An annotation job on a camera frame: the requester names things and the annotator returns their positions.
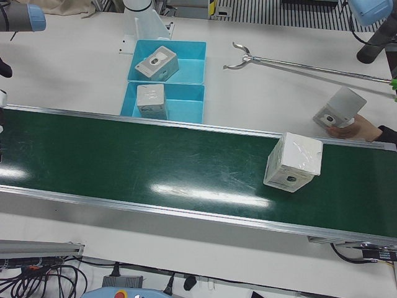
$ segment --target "reacher grabber tool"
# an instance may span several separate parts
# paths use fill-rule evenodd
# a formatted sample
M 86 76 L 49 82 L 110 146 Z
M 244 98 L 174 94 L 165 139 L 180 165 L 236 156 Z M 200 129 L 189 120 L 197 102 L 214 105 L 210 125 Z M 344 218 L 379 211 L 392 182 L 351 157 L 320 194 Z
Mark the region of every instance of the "reacher grabber tool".
M 250 62 L 262 63 L 263 65 L 265 65 L 266 63 L 271 63 L 271 64 L 291 66 L 291 67 L 295 67 L 295 68 L 303 68 L 304 70 L 319 71 L 321 73 L 332 73 L 334 75 L 350 76 L 351 78 L 366 79 L 368 81 L 386 83 L 386 84 L 389 84 L 390 86 L 392 86 L 393 90 L 397 89 L 397 79 L 377 78 L 376 76 L 367 76 L 365 74 L 348 73 L 348 72 L 345 72 L 345 71 L 329 70 L 327 68 L 320 68 L 320 67 L 316 67 L 316 66 L 298 64 L 298 63 L 294 63 L 294 62 L 287 62 L 287 61 L 273 60 L 273 59 L 268 59 L 268 58 L 261 58 L 261 57 L 257 57 L 257 56 L 252 56 L 251 52 L 244 45 L 239 45 L 239 44 L 233 42 L 233 46 L 235 48 L 238 48 L 238 49 L 244 51 L 245 54 L 243 55 L 243 62 L 238 64 L 238 65 L 224 65 L 223 66 L 224 70 L 225 69 L 239 70 L 240 68 L 243 68 L 244 66 L 246 66 Z

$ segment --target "human hand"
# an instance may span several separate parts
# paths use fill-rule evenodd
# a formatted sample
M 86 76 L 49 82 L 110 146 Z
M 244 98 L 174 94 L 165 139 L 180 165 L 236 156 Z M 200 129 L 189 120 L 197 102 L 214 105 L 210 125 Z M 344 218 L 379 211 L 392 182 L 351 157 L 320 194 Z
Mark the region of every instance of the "human hand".
M 358 114 L 354 117 L 352 125 L 343 129 L 334 126 L 328 127 L 327 132 L 336 138 L 363 138 L 367 142 L 375 141 L 382 134 L 378 127 Z

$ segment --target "sleeve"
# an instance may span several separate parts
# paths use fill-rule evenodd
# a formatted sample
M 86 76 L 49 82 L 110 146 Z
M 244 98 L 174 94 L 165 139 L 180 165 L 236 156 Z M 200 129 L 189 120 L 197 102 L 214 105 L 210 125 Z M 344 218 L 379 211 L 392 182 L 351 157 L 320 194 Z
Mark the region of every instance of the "sleeve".
M 379 129 L 382 131 L 382 134 L 375 141 L 394 143 L 397 146 L 397 132 L 383 125 L 379 126 Z

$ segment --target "blue tray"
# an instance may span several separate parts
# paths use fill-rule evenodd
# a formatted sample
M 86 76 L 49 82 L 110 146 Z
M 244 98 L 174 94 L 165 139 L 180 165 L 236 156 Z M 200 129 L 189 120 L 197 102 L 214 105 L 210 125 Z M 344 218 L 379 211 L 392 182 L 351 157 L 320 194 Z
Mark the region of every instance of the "blue tray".
M 136 88 L 148 82 L 129 82 L 125 92 L 121 116 L 141 117 L 136 106 Z M 166 93 L 168 120 L 198 123 L 203 122 L 204 85 L 164 84 Z
M 205 71 L 205 42 L 185 42 L 175 40 L 138 40 L 128 73 L 129 81 L 148 81 L 135 66 L 164 45 L 178 56 L 179 70 L 166 82 L 176 84 L 203 84 Z

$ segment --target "green conveyor belt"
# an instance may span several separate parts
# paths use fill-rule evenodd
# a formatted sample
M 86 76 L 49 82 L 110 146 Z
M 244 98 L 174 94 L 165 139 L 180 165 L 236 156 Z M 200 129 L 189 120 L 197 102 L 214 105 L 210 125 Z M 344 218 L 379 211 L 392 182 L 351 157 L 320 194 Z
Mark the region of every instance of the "green conveyor belt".
M 324 145 L 296 193 L 263 185 L 277 139 L 5 110 L 0 184 L 397 238 L 397 154 Z

